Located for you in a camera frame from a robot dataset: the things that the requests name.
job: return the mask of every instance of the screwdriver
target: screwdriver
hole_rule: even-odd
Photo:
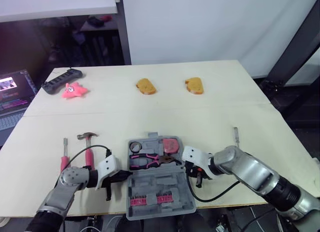
[[[66,165],[69,163],[69,157],[68,157],[68,139],[63,138],[63,157],[61,157],[61,165],[60,165],[60,171],[62,172]]]

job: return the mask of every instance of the black cable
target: black cable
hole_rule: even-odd
[[[81,150],[80,152],[78,152],[75,156],[72,157],[72,159],[70,159],[69,163],[66,164],[66,166],[64,167],[63,171],[68,168],[68,166],[71,164],[72,161],[74,161],[75,158],[77,158],[81,153],[85,152],[87,149],[89,148],[94,148],[94,147],[101,147],[101,148],[105,148],[106,149],[106,157],[108,157],[109,155],[111,155],[111,150],[108,149],[107,147],[100,145],[100,144],[96,144],[96,145],[91,145],[88,146],[87,148],[84,148],[83,150]]]
[[[111,151],[110,149],[108,149],[107,147],[105,147],[105,146],[103,146],[103,145],[99,145],[99,144],[97,144],[97,145],[91,145],[91,146],[89,146],[89,147],[87,147],[87,148],[84,148],[84,149],[81,150],[79,153],[77,153],[75,156],[73,156],[73,158],[70,159],[69,163],[67,163],[66,166],[64,167],[64,170],[65,170],[66,168],[68,168],[68,166],[71,164],[71,162],[74,161],[74,159],[77,158],[78,155],[80,155],[81,153],[85,152],[87,149],[93,148],[93,147],[105,148],[107,153]]]
[[[65,220],[63,220],[63,222],[62,222],[62,232],[66,232],[65,225],[66,225],[66,222],[65,222]]]
[[[270,212],[272,212],[272,211],[274,211],[274,208],[268,210],[267,212],[263,213],[262,215],[260,215],[260,216],[258,216],[258,217],[256,217],[256,218],[254,218],[254,219],[251,220],[249,223],[247,223],[247,224],[241,229],[240,232],[245,232],[245,230],[246,230],[251,224],[253,224],[254,222],[256,222],[258,219],[266,216],[268,213],[270,213]]]
[[[198,198],[198,197],[196,196],[195,192],[192,190],[192,187],[191,187],[191,184],[190,184],[190,180],[189,180],[189,176],[188,176],[187,174],[186,174],[186,182],[187,182],[187,184],[188,184],[188,187],[189,187],[190,192],[191,192],[191,194],[193,195],[193,197],[194,197],[196,200],[198,200],[198,201],[200,201],[200,202],[204,202],[204,203],[211,202],[211,201],[214,201],[214,200],[220,198],[221,196],[223,196],[225,193],[227,193],[229,190],[231,190],[233,187],[235,187],[237,184],[240,183],[239,181],[235,182],[235,183],[232,184],[230,187],[228,187],[225,191],[223,191],[221,194],[217,195],[217,196],[214,197],[214,198],[211,198],[211,199],[201,199],[201,198]]]
[[[144,219],[140,219],[140,232],[144,232],[144,227],[145,225],[145,220]]]

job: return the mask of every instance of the toast slice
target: toast slice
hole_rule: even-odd
[[[150,95],[156,93],[156,88],[153,84],[149,81],[148,78],[142,78],[136,84],[136,87],[139,88],[140,92],[145,95]]]
[[[200,78],[189,78],[185,81],[186,88],[189,92],[193,94],[202,94],[204,93],[204,88]]]

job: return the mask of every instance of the hammer head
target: hammer head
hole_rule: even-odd
[[[96,135],[95,133],[88,132],[88,133],[77,135],[77,139],[79,139],[79,140],[84,139],[84,138],[90,139],[92,136],[98,136],[98,135]]]

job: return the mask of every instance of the tool case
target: tool case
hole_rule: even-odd
[[[181,140],[176,136],[158,136],[149,133],[147,139],[131,140],[128,143],[128,168],[133,174],[127,180],[126,217],[139,220],[193,213],[196,203],[188,188]],[[134,158],[139,154],[153,154]],[[149,157],[169,155],[177,162],[163,163],[158,167]]]

